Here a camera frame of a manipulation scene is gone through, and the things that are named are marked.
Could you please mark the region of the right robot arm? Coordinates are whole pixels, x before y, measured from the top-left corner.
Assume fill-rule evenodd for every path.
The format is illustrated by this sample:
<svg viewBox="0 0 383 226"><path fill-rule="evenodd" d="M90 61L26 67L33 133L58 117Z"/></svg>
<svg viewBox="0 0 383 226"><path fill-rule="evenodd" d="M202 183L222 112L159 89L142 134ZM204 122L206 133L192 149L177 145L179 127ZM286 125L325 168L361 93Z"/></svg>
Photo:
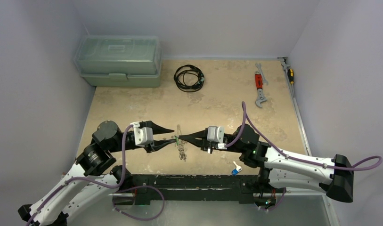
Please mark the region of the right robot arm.
<svg viewBox="0 0 383 226"><path fill-rule="evenodd" d="M248 124L239 126L233 134L225 133L223 127L210 126L180 135L179 139L207 153L214 150L240 153L239 160L245 166L259 169L253 186L261 192L292 187L318 191L339 202L353 201L354 173L341 170L351 166L344 155L324 158L277 150L260 141L259 134Z"/></svg>

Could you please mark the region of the large metal keyring with keys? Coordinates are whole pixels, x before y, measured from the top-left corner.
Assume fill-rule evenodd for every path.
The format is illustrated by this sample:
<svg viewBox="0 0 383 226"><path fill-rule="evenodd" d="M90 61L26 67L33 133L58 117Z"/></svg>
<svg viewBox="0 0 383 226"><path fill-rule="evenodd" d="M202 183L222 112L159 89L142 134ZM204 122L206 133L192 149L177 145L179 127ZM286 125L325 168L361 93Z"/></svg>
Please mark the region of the large metal keyring with keys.
<svg viewBox="0 0 383 226"><path fill-rule="evenodd" d="M180 135L182 135L181 126L179 124L177 125L177 133L175 135L177 135L178 138L180 137ZM179 146L176 146L176 143L175 143L175 146L177 147L177 150L179 152L179 159L185 162L187 159L186 149L184 148L184 144L186 143L186 141L182 141L179 138L179 143L180 143Z"/></svg>

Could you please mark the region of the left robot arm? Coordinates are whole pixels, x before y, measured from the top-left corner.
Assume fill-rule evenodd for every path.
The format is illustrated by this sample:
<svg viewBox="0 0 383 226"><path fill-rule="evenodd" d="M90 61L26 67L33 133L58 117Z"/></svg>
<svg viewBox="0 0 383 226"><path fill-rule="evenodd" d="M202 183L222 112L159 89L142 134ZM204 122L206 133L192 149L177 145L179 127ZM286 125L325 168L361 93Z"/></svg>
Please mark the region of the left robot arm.
<svg viewBox="0 0 383 226"><path fill-rule="evenodd" d="M136 186L126 169L125 152L143 148L152 153L175 142L154 140L158 134L173 133L152 121L131 123L121 131L114 121L104 121L92 134L91 143L75 159L70 170L39 201L18 209L28 226L66 226L81 211L104 196L116 192L131 192Z"/></svg>

